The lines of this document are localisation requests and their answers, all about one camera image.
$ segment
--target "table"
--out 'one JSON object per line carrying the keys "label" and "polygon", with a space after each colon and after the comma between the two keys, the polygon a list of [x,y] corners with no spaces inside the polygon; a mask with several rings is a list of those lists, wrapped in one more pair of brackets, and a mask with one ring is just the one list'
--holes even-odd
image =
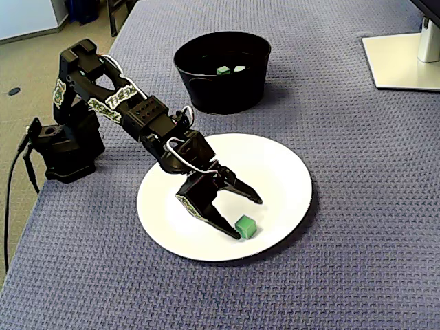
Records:
{"label": "table", "polygon": [[264,99],[236,115],[197,112],[195,129],[295,151],[313,179],[311,210],[254,258],[175,256],[137,216],[154,158],[101,119],[96,173],[44,185],[5,280],[0,328],[437,329],[440,95],[376,90],[361,42],[420,22],[401,0],[138,2],[110,53],[174,110],[190,101],[173,67],[180,45],[219,30],[272,44]]}

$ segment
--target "green cube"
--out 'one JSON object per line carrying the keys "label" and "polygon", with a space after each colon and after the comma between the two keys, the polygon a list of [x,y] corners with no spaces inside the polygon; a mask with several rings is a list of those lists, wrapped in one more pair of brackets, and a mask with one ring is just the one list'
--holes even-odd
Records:
{"label": "green cube", "polygon": [[244,65],[237,65],[234,69],[234,72],[240,72],[243,71],[246,68]]}
{"label": "green cube", "polygon": [[224,65],[223,67],[218,67],[217,68],[217,74],[218,75],[222,75],[222,74],[230,74],[231,70],[229,70],[229,67],[227,67],[226,65]]}
{"label": "green cube", "polygon": [[236,223],[235,229],[244,239],[250,239],[256,232],[255,220],[243,215]]}

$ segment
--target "green and white sticker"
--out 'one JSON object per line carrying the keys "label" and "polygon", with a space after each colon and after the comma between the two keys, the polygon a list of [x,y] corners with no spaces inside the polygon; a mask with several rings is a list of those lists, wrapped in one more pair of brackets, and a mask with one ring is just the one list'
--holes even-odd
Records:
{"label": "green and white sticker", "polygon": [[189,200],[185,196],[176,195],[177,199],[182,203],[183,206],[185,206],[185,209],[188,211],[190,215],[192,215],[194,218],[198,220],[202,220],[205,222],[209,222],[205,218],[203,218],[195,209],[195,207],[190,203]]}
{"label": "green and white sticker", "polygon": [[110,110],[104,103],[96,100],[95,98],[90,98],[87,104],[89,105],[90,109],[93,109],[104,117],[107,117],[118,124],[121,123],[121,114],[117,111]]}
{"label": "green and white sticker", "polygon": [[56,86],[54,90],[54,103],[58,109],[61,108],[61,104],[64,101],[64,93],[66,92],[66,84],[58,78],[56,80]]}
{"label": "green and white sticker", "polygon": [[128,100],[131,96],[135,95],[138,91],[133,85],[127,85],[119,89],[116,94],[108,97],[105,102],[108,104],[111,110],[116,109],[116,107],[123,101]]}

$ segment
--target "black robotic arm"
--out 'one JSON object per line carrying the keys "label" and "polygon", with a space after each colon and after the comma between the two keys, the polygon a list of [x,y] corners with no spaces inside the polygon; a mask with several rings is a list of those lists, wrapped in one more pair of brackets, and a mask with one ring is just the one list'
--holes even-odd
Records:
{"label": "black robotic arm", "polygon": [[[53,95],[58,124],[41,126],[35,118],[28,129],[28,150],[35,149],[43,156],[46,177],[69,183],[94,172],[94,160],[105,149],[98,132],[99,113],[141,142],[165,172],[188,176],[176,197],[192,216],[240,239],[212,201],[218,191],[229,190],[261,204],[256,191],[213,160],[215,152],[203,135],[190,129],[194,121],[190,107],[168,115],[165,104],[147,96],[124,76],[112,57],[96,50],[96,45],[85,39],[61,53]],[[110,78],[114,90],[96,84],[102,76]],[[28,170],[29,151],[25,155]]]}

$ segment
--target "white monitor stand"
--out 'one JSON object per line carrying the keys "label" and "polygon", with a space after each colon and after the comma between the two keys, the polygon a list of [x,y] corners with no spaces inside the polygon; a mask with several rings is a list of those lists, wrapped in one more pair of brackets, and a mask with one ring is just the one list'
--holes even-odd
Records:
{"label": "white monitor stand", "polygon": [[440,28],[423,19],[421,33],[363,38],[377,88],[440,91]]}

